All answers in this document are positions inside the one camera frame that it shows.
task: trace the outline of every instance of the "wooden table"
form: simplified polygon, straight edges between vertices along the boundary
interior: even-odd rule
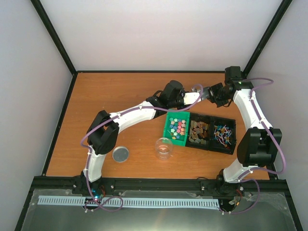
[[[79,175],[87,158],[87,149],[79,143],[97,113],[101,110],[117,112],[136,106],[157,90],[163,90],[172,79],[190,90],[196,83],[205,87],[223,82],[224,74],[79,73],[46,175]],[[215,104],[206,100],[190,112],[236,119],[237,143],[245,134],[243,119],[233,103],[229,108],[216,108]],[[103,177],[215,179],[221,169],[235,160],[236,151],[228,155],[180,146],[174,146],[172,157],[167,161],[157,159],[154,144],[162,137],[165,119],[166,115],[121,132],[116,146],[126,146],[129,158],[124,163],[117,163],[108,153]],[[264,171],[256,171],[250,177],[269,179]]]

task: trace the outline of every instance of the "white panel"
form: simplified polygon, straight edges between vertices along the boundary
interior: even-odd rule
[[[281,0],[42,0],[77,70],[245,67]]]
[[[258,90],[258,102],[275,127],[282,130],[281,147],[292,198],[304,230],[308,230],[308,1],[293,1],[264,48],[249,77],[272,78]],[[275,164],[281,170],[282,162]]]
[[[71,75],[29,0],[0,4],[0,230],[40,175]]]

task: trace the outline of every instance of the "white slotted strip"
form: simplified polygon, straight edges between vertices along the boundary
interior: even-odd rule
[[[84,205],[90,198],[76,196],[39,196],[38,205]],[[173,199],[173,198],[122,198],[125,208],[207,208],[217,209],[217,199]],[[109,200],[105,207],[120,207],[118,199]]]

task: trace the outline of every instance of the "purple cable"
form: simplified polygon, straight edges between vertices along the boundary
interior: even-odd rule
[[[256,206],[256,204],[258,203],[259,199],[260,199],[260,187],[259,187],[259,184],[258,182],[255,180],[255,179],[247,179],[247,180],[241,180],[241,183],[244,183],[244,182],[247,182],[247,181],[250,181],[250,180],[253,180],[255,183],[256,183],[256,186],[257,186],[257,190],[258,190],[258,196],[257,196],[257,199],[256,201],[253,203],[252,206],[250,206],[249,208],[243,210],[243,211],[240,211],[240,212],[231,212],[230,214],[233,214],[233,215],[238,215],[238,214],[242,214],[242,213],[245,213],[245,212],[248,212],[249,210],[251,210],[253,207]]]
[[[203,93],[203,86],[202,86],[201,84],[196,84],[196,85],[194,85],[192,88],[194,89],[194,88],[197,87],[197,86],[200,87],[199,96],[198,96],[197,100],[196,100],[193,104],[189,105],[188,107],[185,107],[185,108],[179,109],[179,110],[170,110],[170,109],[165,109],[165,108],[160,108],[160,107],[152,107],[152,106],[145,106],[145,107],[142,107],[142,108],[143,108],[143,109],[155,109],[155,110],[160,110],[160,111],[164,111],[164,112],[183,112],[183,111],[186,111],[186,110],[190,109],[191,107],[193,107],[194,105],[196,105],[196,104],[198,103],[198,101],[201,99],[201,96],[202,96],[202,93]],[[128,109],[128,110],[122,112],[120,115],[123,116],[123,115],[125,115],[125,114],[127,114],[127,113],[129,113],[129,112],[135,111],[135,110],[142,110],[142,108],[139,108],[139,107],[130,108],[130,109]],[[92,194],[92,190],[91,190],[91,187],[90,187],[90,183],[89,183],[89,171],[88,171],[88,169],[89,169],[89,164],[90,164],[90,159],[91,159],[91,155],[92,155],[92,147],[87,146],[87,145],[84,145],[83,142],[87,139],[87,137],[89,137],[89,135],[91,135],[91,134],[92,134],[93,132],[95,132],[97,129],[101,128],[102,126],[106,125],[107,123],[110,123],[111,121],[113,121],[113,120],[115,120],[115,119],[117,119],[117,118],[119,118],[118,115],[116,115],[116,116],[114,116],[114,117],[112,117],[112,118],[110,118],[110,119],[104,121],[104,122],[101,123],[100,125],[96,126],[96,127],[93,128],[91,131],[89,131],[89,132],[82,138],[82,140],[81,140],[81,142],[80,142],[80,145],[81,145],[82,147],[88,148],[88,150],[89,150],[88,158],[87,158],[87,163],[86,163],[86,167],[85,167],[85,169],[86,169],[86,182],[87,182],[87,188],[88,188],[88,190],[89,190],[89,194],[90,194],[90,196],[92,197],[92,199],[93,199],[93,201],[95,202],[95,204],[98,205],[98,208],[101,208],[101,209],[103,209],[103,210],[105,210],[105,211],[108,211],[108,212],[116,212],[116,211],[120,210],[120,209],[123,207],[124,201],[123,201],[123,199],[122,199],[121,197],[119,197],[119,196],[112,196],[112,197],[108,198],[108,200],[106,200],[106,201],[105,201],[104,203],[102,203],[102,204],[100,204],[97,200],[95,200],[95,198],[94,198],[94,196],[93,196],[93,194]],[[111,200],[111,199],[113,199],[113,198],[119,198],[119,199],[121,200],[121,202],[122,202],[121,206],[120,206],[119,208],[115,209],[115,210],[109,210],[109,209],[104,208],[103,205],[104,205],[107,201],[109,201],[109,200]]]
[[[253,92],[256,90],[256,89],[259,89],[259,88],[262,88],[262,87],[265,87],[265,86],[268,86],[272,83],[274,83],[274,80],[270,79],[270,78],[250,78],[250,79],[245,79],[243,81],[250,81],[250,80],[267,80],[269,81],[269,83],[264,83],[264,84],[261,84],[259,86],[256,86],[254,88],[251,89],[250,91],[250,99],[251,99],[251,104],[252,104],[252,107],[254,108],[255,112],[256,112],[256,115],[258,117],[259,120],[262,119],[257,107],[256,107],[256,104],[252,98],[252,95],[253,95]],[[280,156],[281,156],[281,159],[282,159],[282,170],[279,171],[279,172],[276,172],[276,171],[272,171],[272,170],[269,170],[269,169],[266,169],[266,168],[262,168],[262,167],[252,167],[251,169],[243,172],[239,177],[238,179],[241,179],[243,176],[245,176],[248,172],[250,171],[253,171],[253,170],[261,170],[261,171],[266,171],[266,172],[269,172],[269,173],[272,173],[272,174],[282,174],[285,172],[285,169],[286,169],[286,160],[285,160],[285,157],[283,155],[283,152],[281,150],[281,147],[279,146],[279,144],[277,143],[276,139],[274,138],[274,136],[272,135],[272,133],[270,132],[270,130],[267,128],[267,126],[265,125],[265,123],[263,121],[261,121],[261,124],[262,126],[264,127],[264,129],[266,130],[266,132],[268,133],[268,135],[270,136],[271,140],[273,141],[273,143],[275,144],[277,150],[279,151],[280,153]]]

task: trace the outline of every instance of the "purple hose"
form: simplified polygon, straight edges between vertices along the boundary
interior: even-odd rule
[[[250,80],[267,80],[269,81],[269,83],[264,83],[264,84],[261,84],[259,86],[256,86],[254,88],[251,89],[250,91],[250,99],[251,99],[251,104],[252,104],[252,107],[254,108],[255,112],[256,112],[256,115],[258,117],[259,120],[262,119],[257,107],[256,107],[256,104],[252,98],[252,95],[253,95],[253,92],[256,90],[256,89],[259,89],[259,88],[262,88],[262,87],[265,87],[265,86],[268,86],[272,83],[274,83],[274,80],[270,79],[270,78],[250,78],[250,79],[245,79],[243,81],[250,81]],[[275,144],[277,150],[279,151],[280,153],[280,156],[281,156],[281,159],[282,159],[282,170],[279,171],[279,172],[276,172],[276,171],[272,171],[272,170],[269,170],[269,169],[266,169],[266,168],[262,168],[262,167],[252,167],[251,169],[243,172],[239,177],[238,179],[241,179],[243,176],[245,176],[248,172],[252,171],[252,170],[261,170],[261,171],[266,171],[266,172],[269,172],[269,173],[272,173],[272,174],[282,174],[285,172],[285,169],[286,169],[286,160],[285,160],[285,157],[283,155],[283,152],[281,150],[281,147],[279,146],[279,144],[277,143],[276,139],[274,138],[274,136],[272,135],[272,133],[270,132],[270,130],[267,128],[267,126],[265,125],[265,123],[263,121],[261,121],[261,124],[262,126],[264,127],[264,129],[266,130],[266,132],[268,133],[268,135],[270,136],[271,140],[273,141],[273,143]]]
[[[143,108],[143,109],[155,109],[155,110],[160,110],[160,111],[164,111],[164,112],[183,112],[183,111],[186,111],[186,110],[190,109],[191,107],[193,107],[194,105],[196,105],[196,103],[198,103],[198,101],[201,99],[201,96],[202,96],[202,93],[203,93],[203,86],[202,86],[201,84],[196,84],[196,85],[193,86],[193,89],[194,89],[195,87],[197,87],[197,86],[199,86],[199,87],[201,88],[201,89],[200,89],[200,92],[199,92],[198,99],[197,99],[193,104],[189,105],[188,107],[185,107],[185,108],[180,109],[180,110],[170,110],[170,109],[165,109],[165,108],[160,108],[160,107],[152,107],[152,106],[145,106],[145,107],[142,107],[142,108]],[[127,114],[127,113],[129,113],[129,112],[135,111],[135,110],[141,110],[141,109],[140,109],[139,107],[130,108],[130,109],[128,109],[128,110],[122,112],[122,113],[121,113],[121,116],[123,116],[123,115],[125,115],[125,114]],[[87,188],[88,188],[88,190],[89,190],[89,194],[90,194],[90,196],[92,197],[92,199],[93,199],[93,201],[95,202],[95,204],[97,204],[98,208],[101,208],[101,209],[103,209],[103,210],[105,210],[105,211],[108,211],[108,212],[116,212],[116,211],[120,210],[120,209],[123,207],[124,201],[123,201],[123,199],[122,199],[121,197],[119,197],[119,196],[112,196],[112,197],[108,198],[108,200],[106,200],[106,201],[105,201],[104,203],[102,203],[102,204],[100,204],[97,200],[95,200],[95,198],[94,198],[94,196],[93,196],[93,194],[92,194],[92,190],[91,190],[91,187],[90,187],[90,183],[89,183],[89,170],[88,170],[88,169],[89,169],[89,164],[90,164],[91,155],[92,155],[92,147],[87,146],[87,145],[84,145],[83,142],[87,139],[87,137],[89,137],[89,135],[91,135],[91,134],[92,134],[93,132],[95,132],[97,129],[101,128],[101,127],[104,126],[105,124],[110,123],[111,121],[113,121],[113,120],[115,120],[115,119],[117,119],[117,118],[119,118],[119,116],[116,115],[116,116],[114,116],[114,117],[112,117],[112,118],[110,118],[110,119],[104,121],[104,122],[101,123],[100,125],[96,126],[96,127],[93,128],[91,131],[89,131],[89,132],[82,138],[82,140],[81,140],[81,142],[80,142],[80,145],[81,145],[82,147],[88,148],[88,150],[89,150],[88,158],[87,158],[87,163],[86,163],[86,167],[85,167],[85,169],[86,169],[86,182],[87,182]],[[120,206],[119,208],[115,209],[115,210],[109,210],[109,209],[104,208],[103,205],[106,204],[107,201],[109,201],[109,200],[111,200],[111,199],[113,199],[113,198],[119,198],[119,199],[121,200],[121,202],[122,202],[121,206]]]
[[[258,203],[259,199],[260,199],[260,187],[259,187],[259,184],[258,182],[255,180],[255,179],[247,179],[247,180],[241,180],[241,183],[244,183],[244,182],[247,182],[247,181],[250,181],[250,180],[253,180],[255,183],[256,183],[256,186],[257,186],[257,190],[258,190],[258,196],[257,196],[257,199],[256,201],[253,203],[252,206],[250,206],[249,208],[243,210],[243,211],[240,211],[240,212],[231,212],[230,214],[233,214],[233,215],[238,215],[238,214],[242,214],[242,213],[245,213],[245,212],[248,212],[249,210],[251,210],[253,207],[256,206],[256,204]]]

